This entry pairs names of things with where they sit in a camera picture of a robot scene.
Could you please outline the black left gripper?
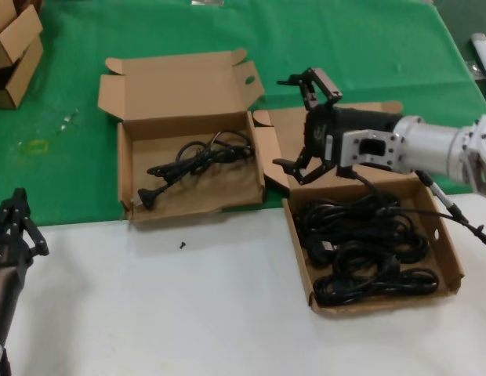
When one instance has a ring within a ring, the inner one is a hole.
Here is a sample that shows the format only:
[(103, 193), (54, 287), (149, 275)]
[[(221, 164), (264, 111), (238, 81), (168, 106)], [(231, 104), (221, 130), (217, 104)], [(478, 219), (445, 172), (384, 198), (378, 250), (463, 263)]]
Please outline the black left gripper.
[(29, 248), (22, 237), (6, 234), (0, 236), (0, 269), (7, 267), (25, 267), (32, 265), (32, 256), (49, 254), (48, 244), (42, 233), (31, 219), (31, 208), (24, 188), (16, 188), (10, 198), (0, 204), (0, 235), (15, 219), (18, 230), (26, 231), (34, 243)]

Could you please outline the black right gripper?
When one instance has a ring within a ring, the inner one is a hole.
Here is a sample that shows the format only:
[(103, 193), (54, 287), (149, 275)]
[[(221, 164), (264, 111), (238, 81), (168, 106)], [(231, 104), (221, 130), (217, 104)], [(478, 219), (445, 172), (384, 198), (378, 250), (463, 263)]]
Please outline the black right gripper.
[[(402, 114), (334, 107), (343, 98), (343, 94), (321, 68), (307, 68), (301, 74), (291, 74), (286, 80), (277, 81), (277, 84), (298, 87), (308, 111), (304, 125), (304, 147), (297, 159), (273, 159), (273, 163), (280, 166), (286, 175), (292, 176), (299, 185), (312, 183), (335, 167), (332, 161), (340, 161), (345, 132), (392, 132), (404, 117)], [(326, 161), (327, 136), (332, 137), (330, 161)], [(320, 158), (321, 164), (305, 173), (313, 157)]]

